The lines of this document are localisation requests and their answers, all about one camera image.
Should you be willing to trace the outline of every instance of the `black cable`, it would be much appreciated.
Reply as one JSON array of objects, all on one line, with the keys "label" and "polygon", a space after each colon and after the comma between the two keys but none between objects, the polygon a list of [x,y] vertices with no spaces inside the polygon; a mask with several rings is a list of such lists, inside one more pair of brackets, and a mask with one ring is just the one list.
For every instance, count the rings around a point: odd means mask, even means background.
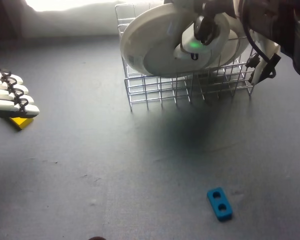
[{"label": "black cable", "polygon": [[[256,51],[257,54],[259,54],[260,57],[264,59],[264,61],[268,64],[270,63],[270,59],[267,57],[267,55],[256,45],[255,41],[252,39],[250,35],[250,31],[248,29],[248,22],[249,22],[249,11],[247,10],[247,2],[248,0],[242,0],[242,26],[244,33],[246,35],[247,40],[249,41],[252,48]],[[277,75],[276,69],[273,68],[272,74],[269,76],[269,78],[273,79]]]}]

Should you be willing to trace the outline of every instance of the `green light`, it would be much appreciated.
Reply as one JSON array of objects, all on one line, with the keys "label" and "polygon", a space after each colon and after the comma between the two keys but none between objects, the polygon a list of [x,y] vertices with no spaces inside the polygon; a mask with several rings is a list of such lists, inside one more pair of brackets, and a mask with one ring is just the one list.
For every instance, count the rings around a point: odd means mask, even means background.
[{"label": "green light", "polygon": [[190,47],[192,47],[194,49],[198,49],[198,48],[201,48],[203,46],[201,43],[195,42],[195,41],[190,42],[189,45],[190,45]]}]

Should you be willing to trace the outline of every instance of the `bright window light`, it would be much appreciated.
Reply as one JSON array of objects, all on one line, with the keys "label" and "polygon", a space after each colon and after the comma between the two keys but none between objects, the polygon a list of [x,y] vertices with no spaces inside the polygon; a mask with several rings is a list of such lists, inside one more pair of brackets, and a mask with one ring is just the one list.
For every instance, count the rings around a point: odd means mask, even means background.
[{"label": "bright window light", "polygon": [[97,3],[113,3],[117,0],[25,0],[31,8],[37,12],[43,11],[64,11]]}]

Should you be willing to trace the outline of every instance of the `white backdrop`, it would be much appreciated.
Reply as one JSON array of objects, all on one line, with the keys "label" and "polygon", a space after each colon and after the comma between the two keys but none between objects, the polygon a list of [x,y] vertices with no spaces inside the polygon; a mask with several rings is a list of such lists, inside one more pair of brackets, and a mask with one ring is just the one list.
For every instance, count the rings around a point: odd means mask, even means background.
[{"label": "white backdrop", "polygon": [[[136,2],[135,0],[88,0],[97,3],[91,3],[83,6],[76,6],[73,2],[84,2],[87,0],[70,0],[73,7],[67,10],[64,4],[55,4],[44,6],[33,5],[37,10],[41,9],[59,9],[35,11],[23,2],[23,10],[21,14],[21,32],[24,38],[42,38],[42,37],[64,37],[64,36],[95,36],[95,35],[116,35],[117,18],[115,13],[115,5],[125,2]],[[163,0],[151,0],[151,4],[162,4]]]}]

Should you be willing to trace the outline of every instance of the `metal wire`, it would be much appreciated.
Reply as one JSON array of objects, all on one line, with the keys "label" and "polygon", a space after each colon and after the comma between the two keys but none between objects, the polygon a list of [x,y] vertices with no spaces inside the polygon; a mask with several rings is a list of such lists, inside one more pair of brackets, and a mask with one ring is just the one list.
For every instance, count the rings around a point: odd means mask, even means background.
[{"label": "metal wire", "polygon": [[[149,2],[119,4],[115,6],[120,38],[126,27],[137,17],[136,10],[139,10],[139,7],[142,7],[142,12],[151,9]],[[120,12],[125,13],[125,16],[121,17]],[[229,39],[229,41],[243,38],[245,37],[233,38]],[[234,56],[237,54],[239,44],[240,41],[237,41]],[[220,57],[218,67],[206,68],[196,72],[178,73],[174,78],[144,76],[130,68],[122,58],[125,75],[124,85],[130,110],[132,111],[133,104],[135,103],[146,103],[147,108],[149,108],[149,102],[152,101],[160,101],[162,105],[164,100],[173,99],[177,104],[181,98],[184,98],[191,103],[195,96],[201,96],[205,101],[206,97],[210,94],[216,94],[219,98],[221,93],[226,92],[230,92],[234,97],[238,90],[247,90],[250,96],[254,90],[254,86],[248,80],[253,71],[248,71],[245,64],[248,58],[254,54],[254,50],[251,46],[249,47],[237,59],[231,59],[231,63],[228,65],[220,66]]]}]

